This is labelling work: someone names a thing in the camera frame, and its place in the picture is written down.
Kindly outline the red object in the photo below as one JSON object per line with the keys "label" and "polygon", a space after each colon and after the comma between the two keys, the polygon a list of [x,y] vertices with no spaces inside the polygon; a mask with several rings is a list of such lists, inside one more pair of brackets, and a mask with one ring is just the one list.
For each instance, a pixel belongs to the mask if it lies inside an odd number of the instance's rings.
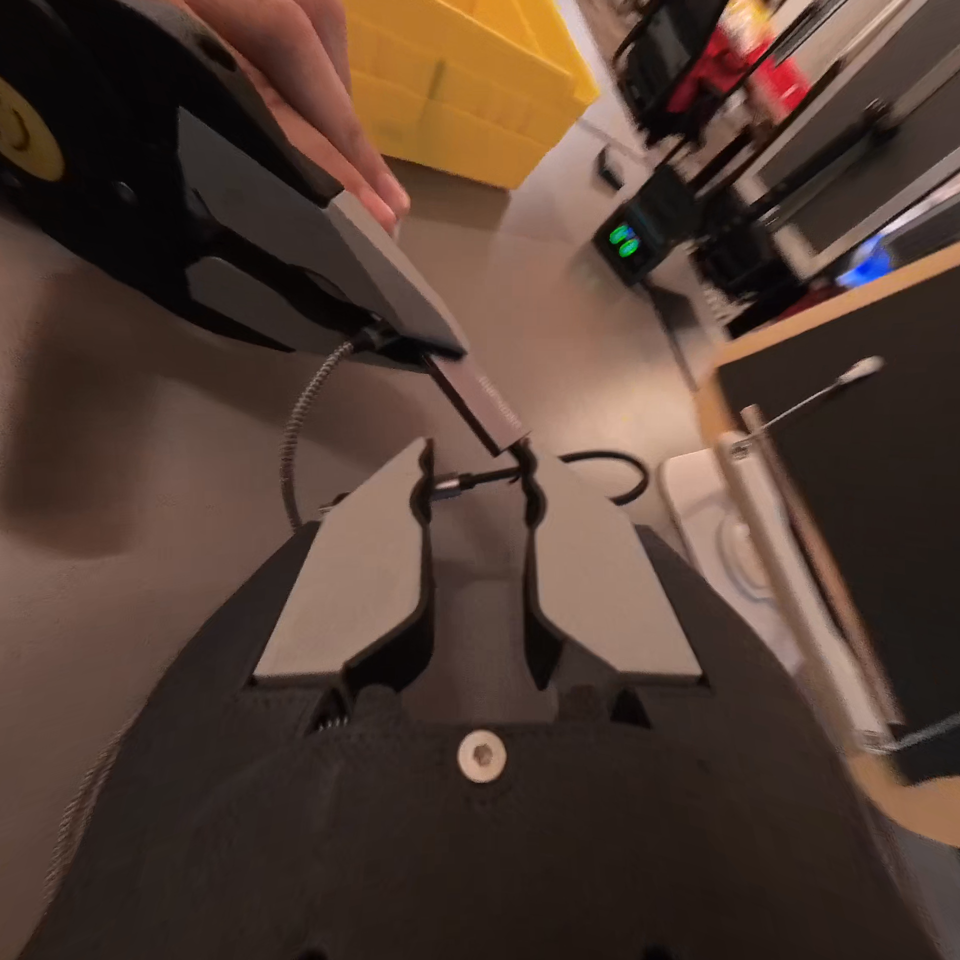
{"label": "red object", "polygon": [[772,54],[760,63],[778,37],[763,2],[726,2],[702,53],[669,96],[666,114],[693,119],[709,106],[731,106],[732,90],[742,81],[739,94],[752,97],[774,121],[785,119],[808,96],[812,84],[791,55],[778,60]]}

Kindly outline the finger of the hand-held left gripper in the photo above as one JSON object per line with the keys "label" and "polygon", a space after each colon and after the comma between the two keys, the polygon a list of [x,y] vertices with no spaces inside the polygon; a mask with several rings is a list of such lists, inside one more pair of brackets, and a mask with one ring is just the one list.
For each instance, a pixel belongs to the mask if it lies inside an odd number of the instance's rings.
{"label": "finger of the hand-held left gripper", "polygon": [[332,198],[317,196],[309,179],[292,185],[184,107],[176,157],[186,198],[198,204],[208,229],[204,252],[191,265],[222,258],[277,292],[292,286],[294,271],[309,274],[328,294],[374,318],[367,328],[383,333],[370,350],[388,359],[468,354],[448,306],[336,182]]}
{"label": "finger of the hand-held left gripper", "polygon": [[186,270],[186,281],[199,305],[297,354],[332,354],[375,321],[297,270],[292,286],[278,292],[229,261],[208,256]]}

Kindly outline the yellow plastic bin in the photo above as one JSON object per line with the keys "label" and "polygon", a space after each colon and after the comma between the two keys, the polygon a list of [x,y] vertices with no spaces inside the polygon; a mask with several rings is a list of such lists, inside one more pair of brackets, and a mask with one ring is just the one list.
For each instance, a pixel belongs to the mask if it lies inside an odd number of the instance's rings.
{"label": "yellow plastic bin", "polygon": [[513,190],[600,89],[551,1],[346,1],[352,99],[384,156]]}

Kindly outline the person's left hand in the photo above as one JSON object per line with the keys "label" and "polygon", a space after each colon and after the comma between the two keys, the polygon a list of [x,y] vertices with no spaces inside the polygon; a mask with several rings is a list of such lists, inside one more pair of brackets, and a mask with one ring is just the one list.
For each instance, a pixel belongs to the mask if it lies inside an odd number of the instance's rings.
{"label": "person's left hand", "polygon": [[347,22],[337,1],[178,1],[231,52],[283,133],[391,237],[410,198],[354,108]]}

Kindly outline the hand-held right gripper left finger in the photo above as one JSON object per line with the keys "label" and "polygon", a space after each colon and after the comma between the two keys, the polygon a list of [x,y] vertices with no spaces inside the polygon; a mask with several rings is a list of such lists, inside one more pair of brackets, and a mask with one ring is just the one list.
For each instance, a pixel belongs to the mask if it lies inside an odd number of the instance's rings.
{"label": "hand-held right gripper left finger", "polygon": [[433,443],[417,438],[326,512],[253,670],[259,685],[401,690],[425,669],[433,479]]}

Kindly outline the black smartwatch green display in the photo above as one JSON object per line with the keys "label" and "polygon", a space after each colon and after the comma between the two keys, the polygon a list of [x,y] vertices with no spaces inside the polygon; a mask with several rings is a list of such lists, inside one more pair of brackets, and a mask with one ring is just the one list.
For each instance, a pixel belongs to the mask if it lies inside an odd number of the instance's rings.
{"label": "black smartwatch green display", "polygon": [[592,243],[626,287],[635,287],[699,229],[701,209],[689,183],[669,162],[606,218]]}

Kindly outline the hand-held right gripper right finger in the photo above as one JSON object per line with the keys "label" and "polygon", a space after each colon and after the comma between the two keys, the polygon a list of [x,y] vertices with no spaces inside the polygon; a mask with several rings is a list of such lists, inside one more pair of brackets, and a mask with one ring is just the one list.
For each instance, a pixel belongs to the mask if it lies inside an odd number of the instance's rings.
{"label": "hand-held right gripper right finger", "polygon": [[570,464],[517,449],[523,647],[535,687],[687,687],[705,677],[629,515]]}

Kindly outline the grey usb hub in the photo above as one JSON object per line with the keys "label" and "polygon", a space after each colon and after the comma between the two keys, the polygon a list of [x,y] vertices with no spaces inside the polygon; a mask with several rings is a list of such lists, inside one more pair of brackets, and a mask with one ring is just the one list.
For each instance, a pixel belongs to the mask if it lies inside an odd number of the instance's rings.
{"label": "grey usb hub", "polygon": [[451,358],[425,352],[426,372],[484,449],[498,457],[527,436],[520,418],[469,354]]}

